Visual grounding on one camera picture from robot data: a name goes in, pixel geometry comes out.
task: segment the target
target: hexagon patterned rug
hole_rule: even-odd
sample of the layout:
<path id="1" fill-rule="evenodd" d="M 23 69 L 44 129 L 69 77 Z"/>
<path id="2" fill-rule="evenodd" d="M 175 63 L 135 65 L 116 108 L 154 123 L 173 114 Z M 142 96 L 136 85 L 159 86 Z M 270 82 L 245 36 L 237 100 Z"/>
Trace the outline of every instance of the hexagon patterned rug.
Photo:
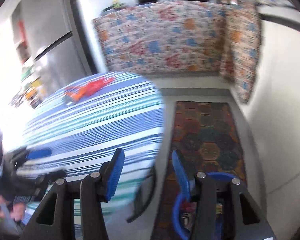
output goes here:
<path id="1" fill-rule="evenodd" d="M 243 150 L 227 103 L 177 102 L 161 202 L 152 240 L 180 239 L 172 222 L 172 207 L 179 193 L 172 166 L 172 151 L 179 149 L 198 171 L 223 171 L 246 181 Z"/>

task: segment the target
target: refrigerator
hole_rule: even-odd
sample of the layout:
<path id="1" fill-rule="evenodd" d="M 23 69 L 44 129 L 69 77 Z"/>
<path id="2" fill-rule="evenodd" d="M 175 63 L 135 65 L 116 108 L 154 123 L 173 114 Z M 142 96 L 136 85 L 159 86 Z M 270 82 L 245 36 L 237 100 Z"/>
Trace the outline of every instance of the refrigerator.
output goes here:
<path id="1" fill-rule="evenodd" d="M 47 96 L 91 74 L 85 55 L 79 53 L 65 0 L 21 0 L 20 18 L 34 59 L 32 70 Z"/>

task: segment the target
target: floral cloth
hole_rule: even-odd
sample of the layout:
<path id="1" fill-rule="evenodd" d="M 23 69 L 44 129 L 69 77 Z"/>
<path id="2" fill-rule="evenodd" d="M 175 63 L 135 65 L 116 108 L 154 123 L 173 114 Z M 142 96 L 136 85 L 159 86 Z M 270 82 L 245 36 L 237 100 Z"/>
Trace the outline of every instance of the floral cloth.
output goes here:
<path id="1" fill-rule="evenodd" d="M 242 102 L 253 87 L 258 22 L 250 4 L 234 8 L 196 1 L 139 5 L 93 20 L 110 71 L 220 73 L 240 88 Z M 240 62 L 247 55 L 253 59 Z"/>

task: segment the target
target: striped fabric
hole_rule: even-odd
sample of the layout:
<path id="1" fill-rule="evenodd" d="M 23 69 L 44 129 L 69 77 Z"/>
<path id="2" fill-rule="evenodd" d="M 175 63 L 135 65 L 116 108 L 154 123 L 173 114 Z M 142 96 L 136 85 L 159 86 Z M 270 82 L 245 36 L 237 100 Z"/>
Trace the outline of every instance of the striped fabric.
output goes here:
<path id="1" fill-rule="evenodd" d="M 100 76 L 85 77 L 71 85 L 84 85 Z M 83 179 L 122 148 L 125 162 L 116 193 L 101 205 L 106 216 L 134 199 L 152 167 L 162 141 L 164 104 L 159 90 L 142 76 L 123 72 L 102 76 L 115 80 L 89 98 L 67 106 L 61 89 L 35 109 L 24 133 L 25 143 L 29 149 L 50 148 L 52 155 L 27 161 L 18 174 L 35 178 L 62 168 L 67 181 Z M 25 224 L 37 206 L 27 205 Z M 75 200 L 74 208 L 77 231 L 80 200 Z"/>

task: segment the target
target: metal pin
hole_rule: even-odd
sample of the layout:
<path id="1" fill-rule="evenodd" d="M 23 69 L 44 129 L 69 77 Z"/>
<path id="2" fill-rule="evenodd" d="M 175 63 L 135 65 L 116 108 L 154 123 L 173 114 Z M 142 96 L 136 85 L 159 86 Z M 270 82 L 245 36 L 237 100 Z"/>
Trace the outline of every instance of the metal pin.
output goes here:
<path id="1" fill-rule="evenodd" d="M 57 179 L 57 181 L 56 181 L 56 183 L 57 183 L 58 185 L 62 185 L 62 184 L 64 184 L 64 182 L 65 182 L 64 179 Z"/>
<path id="2" fill-rule="evenodd" d="M 98 171 L 94 171 L 93 173 L 90 174 L 91 177 L 97 178 L 100 176 L 100 173 Z"/>
<path id="3" fill-rule="evenodd" d="M 197 173 L 197 177 L 200 178 L 200 179 L 204 179 L 206 177 L 206 174 L 204 172 L 200 171 L 200 172 Z"/>
<path id="4" fill-rule="evenodd" d="M 239 185 L 240 184 L 240 180 L 237 179 L 237 178 L 233 178 L 232 179 L 232 183 L 235 184 L 235 185 Z"/>

